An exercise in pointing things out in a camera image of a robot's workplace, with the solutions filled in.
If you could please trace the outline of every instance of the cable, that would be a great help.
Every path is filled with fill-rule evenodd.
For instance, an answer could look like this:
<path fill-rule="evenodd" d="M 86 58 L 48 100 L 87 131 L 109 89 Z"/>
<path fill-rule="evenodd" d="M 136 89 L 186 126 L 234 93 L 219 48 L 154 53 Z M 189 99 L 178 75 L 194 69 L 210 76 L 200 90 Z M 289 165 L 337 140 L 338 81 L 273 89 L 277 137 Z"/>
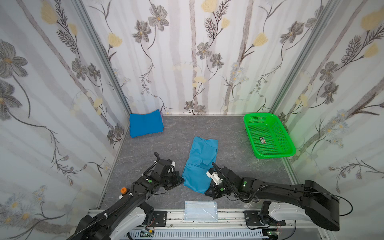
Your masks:
<path fill-rule="evenodd" d="M 293 229 L 293 232 L 291 233 L 291 235 L 289 235 L 286 238 L 283 238 L 282 240 L 286 240 L 286 239 L 290 238 L 295 233 L 295 231 L 296 231 L 296 220 L 295 220 L 295 228 Z"/>
<path fill-rule="evenodd" d="M 279 186 L 275 186 L 275 185 L 271 185 L 271 187 L 277 187 L 277 188 L 281 188 L 281 189 L 285 189 L 285 190 L 293 191 L 292 189 L 288 189 L 288 188 L 284 188 L 284 187 L 279 187 Z M 353 211 L 353 205 L 352 205 L 352 203 L 351 203 L 350 201 L 348 201 L 347 199 L 345 199 L 344 197 L 342 197 L 342 196 L 335 195 L 335 194 L 332 194 L 332 193 L 325 193 L 325 192 L 309 192 L 309 191 L 300 191 L 300 190 L 296 190 L 296 192 L 306 192 L 306 193 L 326 194 L 326 195 L 331 195 L 331 196 L 335 196 L 335 197 L 339 197 L 339 198 L 344 199 L 345 201 L 347 201 L 347 202 L 351 205 L 351 210 L 350 210 L 348 213 L 346 213 L 346 214 L 339 215 L 339 217 L 346 216 L 346 215 L 350 214 L 350 213 Z"/>

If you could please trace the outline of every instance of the folded blue shirt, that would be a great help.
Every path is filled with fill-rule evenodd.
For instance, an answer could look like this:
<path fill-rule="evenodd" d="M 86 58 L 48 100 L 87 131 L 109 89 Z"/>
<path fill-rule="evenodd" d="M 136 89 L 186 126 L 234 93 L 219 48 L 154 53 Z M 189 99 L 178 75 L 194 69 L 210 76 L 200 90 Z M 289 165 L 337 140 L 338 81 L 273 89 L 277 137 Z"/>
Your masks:
<path fill-rule="evenodd" d="M 163 128 L 163 120 L 159 110 L 145 115 L 131 114 L 129 116 L 129 133 L 131 137 L 162 132 Z"/>
<path fill-rule="evenodd" d="M 185 179 L 184 186 L 195 192 L 204 193 L 211 183 L 211 178 L 206 172 L 216 161 L 218 141 L 216 139 L 193 139 L 189 158 L 185 165 L 182 177 Z"/>

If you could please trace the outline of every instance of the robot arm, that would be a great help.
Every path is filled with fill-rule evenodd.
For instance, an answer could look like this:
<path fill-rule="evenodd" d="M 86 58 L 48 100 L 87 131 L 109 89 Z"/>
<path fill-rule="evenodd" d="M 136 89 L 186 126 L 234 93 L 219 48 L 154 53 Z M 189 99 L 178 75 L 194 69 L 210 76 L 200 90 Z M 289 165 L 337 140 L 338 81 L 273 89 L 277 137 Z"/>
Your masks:
<path fill-rule="evenodd" d="M 107 240 L 110 239 L 111 234 L 116 237 L 115 230 L 127 229 L 128 226 L 122 226 L 122 224 L 133 224 L 132 227 L 136 227 L 143 223 L 142 220 L 144 219 L 144 223 L 148 225 L 153 219 L 153 207 L 145 203 L 145 201 L 161 187 L 170 190 L 184 182 L 179 172 L 175 171 L 173 161 L 160 159 L 158 153 L 154 152 L 154 154 L 157 157 L 155 163 L 132 184 L 131 190 L 128 189 L 124 196 L 114 205 L 95 217 L 89 215 L 83 217 L 75 233 L 67 240 Z M 138 218 L 120 224 L 129 215 L 133 218 L 131 212 L 136 208 L 135 217 Z"/>
<path fill-rule="evenodd" d="M 310 220 L 319 227 L 339 231 L 339 200 L 314 181 L 286 185 L 241 178 L 226 167 L 215 163 L 207 175 L 212 178 L 205 195 L 213 199 L 234 194 L 243 202 L 254 199 L 271 199 L 283 203 L 264 202 L 257 218 L 264 225 L 282 220 Z"/>

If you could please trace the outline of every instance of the orange knob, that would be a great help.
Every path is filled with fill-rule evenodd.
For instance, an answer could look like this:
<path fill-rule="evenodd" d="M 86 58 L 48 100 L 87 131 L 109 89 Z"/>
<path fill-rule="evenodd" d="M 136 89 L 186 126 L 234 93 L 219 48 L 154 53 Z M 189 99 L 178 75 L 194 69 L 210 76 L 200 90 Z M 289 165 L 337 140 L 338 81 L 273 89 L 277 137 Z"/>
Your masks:
<path fill-rule="evenodd" d="M 128 192 L 127 188 L 126 187 L 123 187 L 121 190 L 120 190 L 121 194 L 126 194 Z"/>

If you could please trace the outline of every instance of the black cable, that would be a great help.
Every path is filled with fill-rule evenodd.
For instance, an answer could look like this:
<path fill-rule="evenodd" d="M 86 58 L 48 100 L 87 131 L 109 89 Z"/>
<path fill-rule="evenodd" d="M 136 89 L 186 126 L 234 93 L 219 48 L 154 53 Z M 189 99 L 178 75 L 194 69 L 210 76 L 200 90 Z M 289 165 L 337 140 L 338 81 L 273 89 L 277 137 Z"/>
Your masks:
<path fill-rule="evenodd" d="M 270 185 L 270 186 L 271 187 L 277 187 L 277 188 L 293 191 L 292 189 L 288 189 L 288 188 L 284 188 L 284 187 L 279 187 L 279 186 L 275 186 L 275 185 Z M 339 198 L 344 199 L 345 201 L 347 201 L 351 205 L 351 210 L 348 213 L 346 213 L 346 214 L 339 215 L 339 217 L 346 216 L 346 215 L 350 214 L 353 211 L 352 203 L 350 201 L 348 201 L 347 199 L 345 199 L 344 197 L 342 197 L 342 196 L 335 195 L 335 194 L 332 194 L 332 193 L 325 193 L 325 192 L 310 192 L 310 191 L 300 191 L 300 190 L 295 190 L 295 191 L 296 192 L 306 192 L 306 193 L 326 194 L 326 195 L 331 195 L 331 196 L 335 196 L 335 197 L 339 197 Z"/>
<path fill-rule="evenodd" d="M 296 231 L 296 220 L 295 220 L 295 228 L 293 229 L 293 232 L 291 233 L 291 235 L 289 235 L 286 238 L 283 238 L 282 240 L 286 240 L 286 239 L 290 238 L 295 233 L 295 231 Z"/>

